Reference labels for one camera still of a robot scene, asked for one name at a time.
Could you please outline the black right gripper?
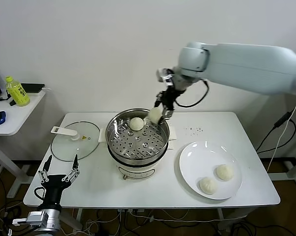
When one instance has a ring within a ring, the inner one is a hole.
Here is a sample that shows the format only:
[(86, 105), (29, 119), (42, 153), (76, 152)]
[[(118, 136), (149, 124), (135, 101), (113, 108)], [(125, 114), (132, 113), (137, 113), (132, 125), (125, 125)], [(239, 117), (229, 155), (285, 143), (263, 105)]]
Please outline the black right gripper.
[(158, 107), (160, 104), (163, 106), (163, 111), (159, 119), (159, 123), (164, 123), (169, 120), (174, 113), (175, 100), (184, 93), (184, 90), (176, 90), (174, 86), (168, 86), (166, 90), (161, 91), (156, 96), (154, 107)]

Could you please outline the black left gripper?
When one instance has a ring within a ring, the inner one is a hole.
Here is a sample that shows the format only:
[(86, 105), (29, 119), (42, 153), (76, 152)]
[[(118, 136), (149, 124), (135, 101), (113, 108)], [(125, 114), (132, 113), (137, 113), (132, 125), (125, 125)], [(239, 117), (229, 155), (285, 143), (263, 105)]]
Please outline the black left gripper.
[(60, 205), (60, 201), (61, 201), (63, 190), (70, 187), (71, 182), (73, 182), (80, 174), (77, 154), (75, 155), (72, 169), (67, 175), (49, 175), (48, 176), (48, 171), (51, 165), (51, 161), (52, 161), (52, 155), (50, 155), (48, 160), (44, 163), (43, 169), (38, 171), (41, 182), (44, 182), (41, 185), (46, 190), (43, 202), (41, 205), (39, 205), (38, 210), (44, 210), (44, 209), (61, 210), (62, 206)]

